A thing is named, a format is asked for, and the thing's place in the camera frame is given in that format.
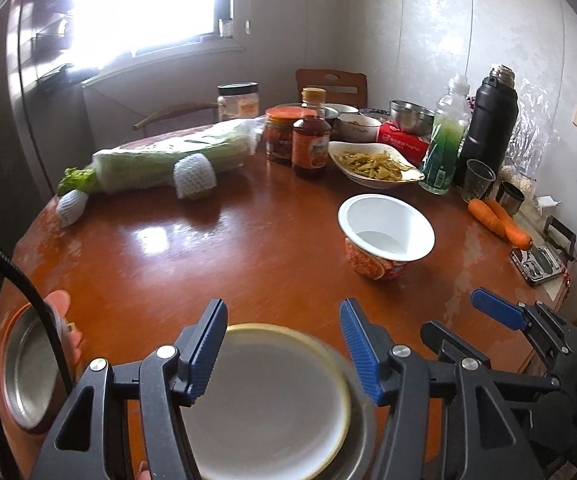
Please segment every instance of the plastic wrap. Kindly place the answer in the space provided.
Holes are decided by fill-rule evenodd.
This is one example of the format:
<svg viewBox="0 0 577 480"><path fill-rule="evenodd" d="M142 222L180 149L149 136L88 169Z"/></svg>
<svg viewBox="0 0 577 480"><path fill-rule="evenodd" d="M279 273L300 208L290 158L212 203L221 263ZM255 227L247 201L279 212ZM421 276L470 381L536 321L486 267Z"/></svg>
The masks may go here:
<svg viewBox="0 0 577 480"><path fill-rule="evenodd" d="M519 114L500 177L517 186L531 198L535 191L535 176L546 147L556 138L548 92L528 79L522 80L517 104Z"/></svg>
<svg viewBox="0 0 577 480"><path fill-rule="evenodd" d="M72 189L115 193L172 186L175 164L194 153L206 156L216 173L238 168L255 152L264 123L265 118L238 119L196 128L193 133L181 130L100 150L87 168L64 172L59 194Z"/></svg>

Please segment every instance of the small metal cup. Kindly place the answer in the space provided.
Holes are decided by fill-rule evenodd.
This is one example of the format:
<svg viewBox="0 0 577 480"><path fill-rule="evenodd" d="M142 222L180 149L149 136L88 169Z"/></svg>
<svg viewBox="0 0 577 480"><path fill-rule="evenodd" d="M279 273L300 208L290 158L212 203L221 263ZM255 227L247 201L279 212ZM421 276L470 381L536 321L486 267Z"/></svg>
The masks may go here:
<svg viewBox="0 0 577 480"><path fill-rule="evenodd" d="M519 207L525 200L524 193L522 193L517 186L513 186L510 182L502 182L499 184L499 190L495 200L499 202L509 215L513 216L519 211Z"/></svg>

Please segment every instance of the white wall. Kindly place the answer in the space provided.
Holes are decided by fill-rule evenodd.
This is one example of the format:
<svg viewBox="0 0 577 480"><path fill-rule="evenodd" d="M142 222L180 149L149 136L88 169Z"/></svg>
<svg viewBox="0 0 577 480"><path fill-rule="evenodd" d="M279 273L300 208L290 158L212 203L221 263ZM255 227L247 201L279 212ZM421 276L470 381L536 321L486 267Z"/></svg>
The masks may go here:
<svg viewBox="0 0 577 480"><path fill-rule="evenodd" d="M564 0L348 0L343 69L364 72L369 105L392 99L434 107L455 72L471 94L492 63L546 89L559 141L550 146L537 192L563 203L577 233L577 16ZM577 282L567 309L577 306Z"/></svg>
<svg viewBox="0 0 577 480"><path fill-rule="evenodd" d="M223 83L260 83L262 110L298 100L297 69L339 67L342 30L336 19L342 1L235 0L236 39L245 50L169 59L88 85L84 92L97 148L136 138L133 124L165 106L214 102ZM251 22L250 35L244 34L245 20Z"/></svg>

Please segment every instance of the metal bowl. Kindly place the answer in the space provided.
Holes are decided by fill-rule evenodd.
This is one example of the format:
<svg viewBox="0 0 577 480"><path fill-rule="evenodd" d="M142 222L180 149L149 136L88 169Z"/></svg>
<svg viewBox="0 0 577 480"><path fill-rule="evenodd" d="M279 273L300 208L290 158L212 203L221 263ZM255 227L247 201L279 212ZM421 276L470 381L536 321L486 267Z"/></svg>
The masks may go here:
<svg viewBox="0 0 577 480"><path fill-rule="evenodd" d="M408 101L391 101L391 120L405 134L427 137L433 131L435 113Z"/></svg>
<svg viewBox="0 0 577 480"><path fill-rule="evenodd" d="M67 328L51 309L62 344ZM4 399L15 422L29 433L43 433L57 416L66 393L48 336L28 305L12 322L4 343Z"/></svg>
<svg viewBox="0 0 577 480"><path fill-rule="evenodd" d="M280 105L280 106L299 106L299 107L302 107L303 103L288 103L288 104ZM324 106L324 119L326 119L327 123L329 123L331 126L334 126L335 125L335 119L337 119L338 117L339 117L339 112L337 110L335 110L335 108Z"/></svg>

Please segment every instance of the chair backrest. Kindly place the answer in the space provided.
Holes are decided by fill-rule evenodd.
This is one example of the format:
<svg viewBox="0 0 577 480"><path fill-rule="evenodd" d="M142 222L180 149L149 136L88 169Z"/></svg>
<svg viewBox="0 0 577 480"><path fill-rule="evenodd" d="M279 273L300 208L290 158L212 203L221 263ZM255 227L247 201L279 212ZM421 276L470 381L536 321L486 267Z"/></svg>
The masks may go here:
<svg viewBox="0 0 577 480"><path fill-rule="evenodd" d="M368 104L368 88L364 74L342 70L301 68L295 73L295 79L297 80L300 100L304 88L316 86L326 90L326 102L328 103L338 103L356 108L366 108Z"/></svg>
<svg viewBox="0 0 577 480"><path fill-rule="evenodd" d="M166 108L163 108L154 114L150 114L147 118L142 119L137 124L134 124L133 130L137 131L142 128L143 136L147 137L148 135L146 134L146 126L148 124L158 123L167 119L174 119L184 115L194 114L195 112L200 112L202 110L214 110L216 123L219 121L219 116L217 115L217 103L180 103L177 105L167 106Z"/></svg>

